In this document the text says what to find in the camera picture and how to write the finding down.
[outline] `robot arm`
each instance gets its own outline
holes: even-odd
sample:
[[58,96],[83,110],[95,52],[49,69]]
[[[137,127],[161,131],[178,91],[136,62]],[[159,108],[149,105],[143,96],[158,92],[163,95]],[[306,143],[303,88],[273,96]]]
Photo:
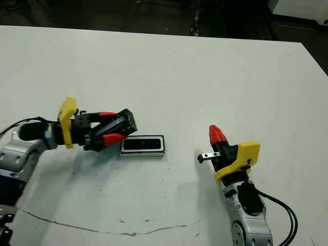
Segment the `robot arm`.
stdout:
[[[84,146],[84,150],[100,151],[137,130],[128,109],[117,114],[81,111],[77,115],[72,98],[67,98],[60,108],[58,121],[41,117],[26,121],[30,120],[39,122],[22,120],[0,133],[0,245],[9,245],[12,230],[5,224],[13,221],[16,205],[43,151],[58,145],[69,149],[73,144]],[[93,122],[99,124],[92,128]]]
[[198,160],[200,163],[211,160],[216,179],[224,185],[233,245],[273,246],[271,230],[265,219],[265,203],[260,196],[287,210],[291,219],[291,231],[279,246],[289,245],[297,232],[296,215],[283,202],[257,190],[248,177],[251,166],[257,162],[260,144],[243,142],[231,146],[221,130],[214,125],[210,126],[210,142],[214,153],[200,154]]

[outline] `dark floor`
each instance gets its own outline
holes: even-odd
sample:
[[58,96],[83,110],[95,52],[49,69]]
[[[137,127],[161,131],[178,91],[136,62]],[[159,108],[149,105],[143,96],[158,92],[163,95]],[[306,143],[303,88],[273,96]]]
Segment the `dark floor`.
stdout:
[[[236,10],[233,1],[247,5]],[[30,0],[28,8],[0,7],[0,25],[192,35],[196,9],[201,9],[199,36],[302,42],[328,74],[327,29],[270,15],[265,4],[258,8],[265,0],[252,1],[253,6],[229,0],[228,6],[224,0],[202,0],[197,8],[197,0],[141,0],[138,5],[135,0]]]

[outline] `crack on table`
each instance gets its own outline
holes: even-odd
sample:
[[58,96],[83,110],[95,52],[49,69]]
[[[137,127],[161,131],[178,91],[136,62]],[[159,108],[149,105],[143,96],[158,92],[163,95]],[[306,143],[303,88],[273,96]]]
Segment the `crack on table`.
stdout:
[[311,238],[311,241],[312,241],[313,246],[316,246],[316,244],[315,244],[314,241],[313,241],[313,238]]
[[[30,215],[30,216],[36,218],[36,219],[42,220],[44,222],[52,223],[52,224],[57,224],[59,226],[61,225],[61,226],[70,227],[70,228],[79,229],[79,230],[84,230],[84,231],[88,231],[88,232],[103,233],[103,234],[110,234],[110,235],[120,235],[120,236],[130,236],[130,237],[136,237],[137,235],[144,235],[145,236],[145,235],[149,235],[149,234],[152,234],[152,233],[155,233],[155,232],[159,232],[159,231],[163,231],[163,230],[169,230],[169,229],[174,229],[174,228],[185,228],[185,227],[188,226],[187,224],[183,224],[183,225],[179,225],[179,226],[178,225],[175,225],[175,226],[172,226],[172,227],[162,227],[162,228],[158,228],[158,229],[155,229],[155,230],[152,230],[152,231],[149,231],[149,232],[145,232],[145,233],[140,233],[140,232],[133,232],[133,233],[128,233],[128,232],[114,233],[114,232],[104,232],[104,231],[93,230],[93,229],[84,228],[84,227],[78,227],[76,225],[73,226],[71,224],[61,223],[61,222],[58,222],[56,220],[50,220],[50,219],[42,218],[40,216],[37,216],[35,214],[32,214],[31,212],[25,211],[23,209],[19,209],[19,210],[22,211],[23,213],[27,214],[27,215]],[[200,222],[201,220],[198,220],[195,223],[192,223],[191,225],[194,225],[194,224]]]

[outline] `yellow bracket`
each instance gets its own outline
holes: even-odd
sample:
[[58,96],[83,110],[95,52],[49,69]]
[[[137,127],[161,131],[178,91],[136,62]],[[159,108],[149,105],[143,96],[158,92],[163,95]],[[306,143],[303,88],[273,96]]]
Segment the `yellow bracket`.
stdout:
[[217,180],[221,180],[228,174],[241,171],[246,166],[252,166],[257,163],[258,155],[260,153],[260,144],[258,142],[242,142],[238,146],[237,158],[229,166],[220,169],[215,173]]
[[63,132],[64,143],[67,149],[73,148],[71,137],[71,121],[70,118],[76,112],[76,100],[71,97],[66,97],[65,102],[60,107],[59,123]]

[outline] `white table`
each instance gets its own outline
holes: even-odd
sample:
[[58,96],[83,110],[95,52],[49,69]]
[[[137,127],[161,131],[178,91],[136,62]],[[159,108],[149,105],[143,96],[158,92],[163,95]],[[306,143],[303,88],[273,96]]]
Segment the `white table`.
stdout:
[[[12,245],[232,245],[210,124],[262,144],[251,179],[294,209],[292,245],[325,245],[328,79],[302,44],[0,27],[0,128],[55,120],[69,95],[88,112],[129,108],[136,134],[163,134],[158,158],[59,147],[20,200]],[[289,219],[266,202],[274,243]]]

